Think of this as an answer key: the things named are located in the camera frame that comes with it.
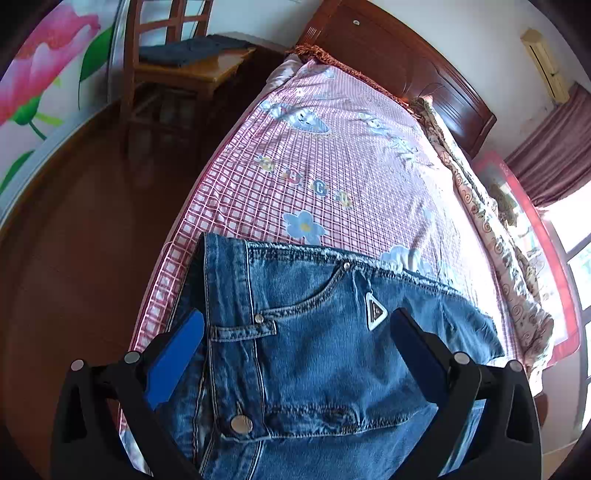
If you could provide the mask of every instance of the blue gripper pad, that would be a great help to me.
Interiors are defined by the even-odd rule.
[[[425,332],[412,317],[396,309],[390,317],[390,332],[425,400],[439,407],[447,402],[447,372],[425,341]]]
[[[147,372],[144,397],[152,410],[168,401],[203,339],[205,321],[193,310]]]

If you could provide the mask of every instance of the chair backrest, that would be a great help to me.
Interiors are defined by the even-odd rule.
[[[203,7],[199,15],[185,15],[187,0],[173,0],[170,7],[170,15],[164,20],[140,23],[139,18],[142,6],[146,0],[131,0],[127,13],[125,26],[125,52],[124,65],[135,66],[139,62],[139,36],[150,30],[166,28],[166,43],[180,41],[183,33],[183,24],[197,22],[194,37],[207,34],[207,25],[212,13],[213,0],[203,0]]]

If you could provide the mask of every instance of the triangle logo patch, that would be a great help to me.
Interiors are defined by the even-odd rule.
[[[386,307],[378,302],[370,291],[365,295],[365,309],[368,314],[368,329],[370,332],[388,316]]]

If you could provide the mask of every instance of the pink flower painting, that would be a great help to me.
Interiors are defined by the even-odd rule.
[[[38,105],[38,97],[99,30],[98,15],[80,17],[67,2],[55,7],[27,38],[0,80],[0,125],[18,114],[20,107]],[[15,121],[30,124],[30,119]]]

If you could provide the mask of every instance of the window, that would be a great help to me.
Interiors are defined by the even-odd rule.
[[[548,207],[548,217],[566,252],[574,278],[581,310],[584,335],[581,354],[586,352],[586,380],[581,386],[586,393],[582,428],[591,420],[591,182],[563,200]]]

